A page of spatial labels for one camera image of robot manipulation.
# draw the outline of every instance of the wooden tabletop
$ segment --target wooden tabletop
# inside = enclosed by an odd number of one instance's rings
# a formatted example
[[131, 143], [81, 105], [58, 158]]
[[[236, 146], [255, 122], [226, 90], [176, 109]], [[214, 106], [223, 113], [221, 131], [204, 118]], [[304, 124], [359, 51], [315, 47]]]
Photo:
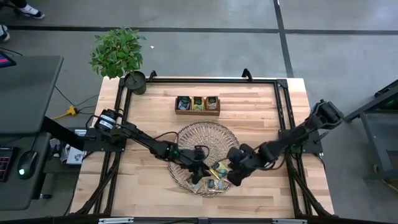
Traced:
[[[304, 81], [301, 78], [287, 80], [295, 122], [300, 124], [310, 112]], [[104, 79], [97, 115], [103, 109], [114, 108], [118, 82], [117, 79]], [[178, 95], [219, 96], [221, 114], [219, 117], [176, 115], [174, 103]], [[281, 97], [285, 109], [282, 91]], [[128, 121], [151, 136], [167, 131], [178, 132], [197, 121], [213, 121], [229, 128], [239, 143], [253, 147], [276, 139], [280, 129], [275, 93], [270, 84], [148, 84], [144, 95], [132, 96]], [[286, 120], [285, 123], [289, 128], [289, 122]], [[169, 141], [173, 138], [171, 135], [164, 137]], [[103, 157], [103, 152], [95, 152], [84, 160], [71, 212], [78, 210], [97, 187]], [[308, 187], [325, 209], [333, 213], [322, 163], [314, 155], [305, 154], [303, 164]], [[297, 192], [304, 211], [302, 192]], [[128, 140], [119, 167], [112, 216], [288, 218], [294, 213], [285, 165], [279, 170], [257, 170], [244, 179], [240, 187], [231, 187], [214, 197], [202, 197], [177, 186], [170, 177], [166, 162], [155, 159], [148, 149]]]

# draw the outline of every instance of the wicker basket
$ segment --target wicker basket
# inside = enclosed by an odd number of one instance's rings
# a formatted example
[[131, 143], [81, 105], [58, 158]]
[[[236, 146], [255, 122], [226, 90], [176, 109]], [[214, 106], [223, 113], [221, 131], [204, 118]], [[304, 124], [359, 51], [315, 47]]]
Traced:
[[[204, 163], [211, 167], [216, 161], [224, 159], [231, 147], [239, 147], [238, 140], [235, 135], [226, 127], [213, 122], [197, 122], [183, 128], [179, 133], [178, 146], [182, 149], [194, 149], [197, 145], [207, 146], [210, 149], [210, 154]], [[206, 180], [200, 180], [202, 188], [194, 192], [188, 186], [186, 180], [191, 176], [187, 169], [181, 169], [179, 165], [169, 163], [169, 171], [173, 180], [183, 189], [197, 195], [216, 195], [222, 192], [209, 192], [206, 187]], [[231, 187], [229, 182], [225, 182], [223, 191]]]

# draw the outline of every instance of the potted plant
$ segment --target potted plant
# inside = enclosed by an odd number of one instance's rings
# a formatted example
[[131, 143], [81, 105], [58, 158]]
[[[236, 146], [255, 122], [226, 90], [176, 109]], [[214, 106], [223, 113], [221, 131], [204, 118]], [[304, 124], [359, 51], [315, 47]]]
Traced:
[[102, 77], [123, 77], [125, 85], [135, 94], [146, 91], [146, 78], [138, 72], [142, 65], [139, 40], [145, 37], [138, 30], [115, 29], [106, 35], [95, 35], [96, 47], [91, 53], [90, 65], [93, 71]]

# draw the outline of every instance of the gray floor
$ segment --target gray floor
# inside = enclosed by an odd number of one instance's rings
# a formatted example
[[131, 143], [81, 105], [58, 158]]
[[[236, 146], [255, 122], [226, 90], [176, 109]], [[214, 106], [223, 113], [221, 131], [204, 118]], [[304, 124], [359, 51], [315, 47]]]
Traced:
[[[0, 21], [14, 25], [277, 28], [271, 0], [31, 0], [42, 21], [17, 18], [7, 9]], [[398, 30], [395, 0], [280, 0], [286, 29]], [[87, 61], [94, 34], [11, 30], [0, 45], [25, 55], [65, 57], [57, 86], [74, 103], [98, 94], [101, 79]], [[145, 74], [238, 77], [248, 68], [255, 77], [286, 77], [278, 34], [145, 32]], [[344, 113], [369, 101], [375, 91], [398, 78], [398, 35], [287, 35], [294, 77], [304, 78], [310, 104], [334, 102]], [[87, 106], [96, 100], [87, 102]], [[64, 113], [66, 102], [54, 93], [49, 116]], [[88, 117], [59, 120], [83, 125]], [[398, 193], [380, 182], [364, 182], [376, 162], [360, 121], [342, 124], [324, 140], [326, 174], [337, 215], [398, 223]], [[0, 212], [0, 220], [62, 215], [77, 176], [53, 176], [46, 193], [22, 212]]]

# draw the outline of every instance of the white sneaker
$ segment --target white sneaker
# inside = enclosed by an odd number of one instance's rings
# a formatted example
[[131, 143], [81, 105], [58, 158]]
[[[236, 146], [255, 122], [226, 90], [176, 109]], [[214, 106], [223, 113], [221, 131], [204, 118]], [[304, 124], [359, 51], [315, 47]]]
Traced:
[[7, 42], [10, 39], [10, 34], [7, 32], [8, 28], [5, 25], [0, 25], [0, 41]]
[[19, 8], [19, 10], [24, 14], [24, 16], [33, 17], [35, 19], [43, 19], [45, 17], [43, 12], [40, 12], [28, 4], [26, 4], [25, 8]]

